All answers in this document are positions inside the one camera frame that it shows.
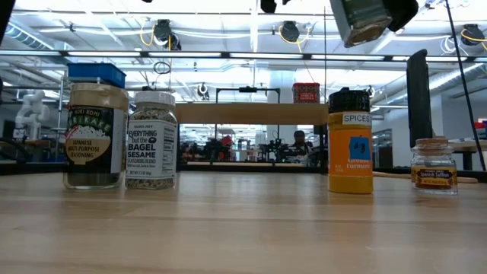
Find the computer monitor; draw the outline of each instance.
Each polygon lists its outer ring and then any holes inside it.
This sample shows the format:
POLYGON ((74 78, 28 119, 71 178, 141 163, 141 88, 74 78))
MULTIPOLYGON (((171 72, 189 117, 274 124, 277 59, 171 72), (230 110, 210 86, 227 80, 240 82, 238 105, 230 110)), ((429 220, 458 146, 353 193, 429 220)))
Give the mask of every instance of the computer monitor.
POLYGON ((409 145, 411 148, 415 146, 418 139, 433 138, 427 55, 428 51, 422 49, 413 54, 407 62, 409 145))

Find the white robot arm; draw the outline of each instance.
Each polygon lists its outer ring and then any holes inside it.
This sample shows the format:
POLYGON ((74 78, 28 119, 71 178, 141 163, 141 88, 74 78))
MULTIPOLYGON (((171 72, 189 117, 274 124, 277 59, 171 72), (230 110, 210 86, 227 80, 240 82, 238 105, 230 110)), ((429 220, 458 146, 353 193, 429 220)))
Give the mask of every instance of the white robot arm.
POLYGON ((43 105, 43 98, 44 91, 24 95, 22 108, 15 117, 15 138, 22 138, 23 135, 26 135, 26 126, 31 126, 30 140, 37 140, 39 138, 41 122, 49 119, 49 108, 43 105))

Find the everything but the bagel sesame seasoning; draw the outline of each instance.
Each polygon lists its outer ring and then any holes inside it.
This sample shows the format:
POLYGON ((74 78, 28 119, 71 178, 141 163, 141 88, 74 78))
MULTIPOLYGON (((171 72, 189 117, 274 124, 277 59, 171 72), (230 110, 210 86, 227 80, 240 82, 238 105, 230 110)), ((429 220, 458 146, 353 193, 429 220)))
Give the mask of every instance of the everything but the bagel sesame seasoning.
POLYGON ((143 91, 129 119, 126 187, 163 190, 176 183, 177 120, 171 94, 143 91))

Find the wooden surface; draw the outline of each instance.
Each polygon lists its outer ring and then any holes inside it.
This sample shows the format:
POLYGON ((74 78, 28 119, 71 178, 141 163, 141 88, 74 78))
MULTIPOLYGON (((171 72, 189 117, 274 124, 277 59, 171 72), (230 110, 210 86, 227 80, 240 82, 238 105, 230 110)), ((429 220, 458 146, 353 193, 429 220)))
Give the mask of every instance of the wooden surface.
MULTIPOLYGON (((377 172, 374 171, 374 177, 385 177, 385 178, 402 178, 411 180, 411 174, 387 174, 384 172, 377 172)), ((458 177, 458 183, 478 183, 479 181, 476 178, 466 178, 466 177, 458 177)))
MULTIPOLYGON (((455 152, 472 151, 477 152, 477 146, 475 142, 460 142, 460 143, 448 143, 449 146, 454 148, 455 152)), ((480 148, 484 151, 487 150, 487 141, 480 140, 480 148)))
POLYGON ((179 124, 324 125, 327 104, 177 104, 179 124))
POLYGON ((487 273, 487 185, 458 197, 315 174, 181 173, 164 191, 69 191, 0 177, 0 273, 487 273))

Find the yellow spice container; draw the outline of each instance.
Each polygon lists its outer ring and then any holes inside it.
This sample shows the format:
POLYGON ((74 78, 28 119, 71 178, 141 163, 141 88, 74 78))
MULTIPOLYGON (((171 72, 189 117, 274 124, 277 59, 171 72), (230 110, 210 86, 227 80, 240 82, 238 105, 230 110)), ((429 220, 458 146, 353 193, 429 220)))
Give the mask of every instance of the yellow spice container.
POLYGON ((329 96, 328 138, 328 190, 372 193, 372 117, 367 91, 343 88, 329 96))

